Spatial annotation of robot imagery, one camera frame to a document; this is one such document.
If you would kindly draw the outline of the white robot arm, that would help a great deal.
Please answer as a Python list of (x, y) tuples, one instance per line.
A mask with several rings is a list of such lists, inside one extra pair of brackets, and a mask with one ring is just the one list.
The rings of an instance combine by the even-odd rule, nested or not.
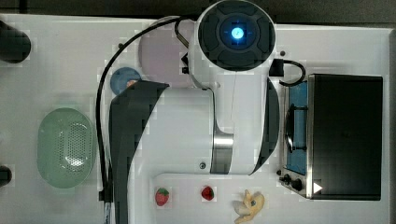
[(221, 0), (194, 24), (191, 87), (139, 80), (109, 109), (116, 224), (155, 224), (161, 174), (251, 175), (268, 158), (276, 28), (247, 0)]

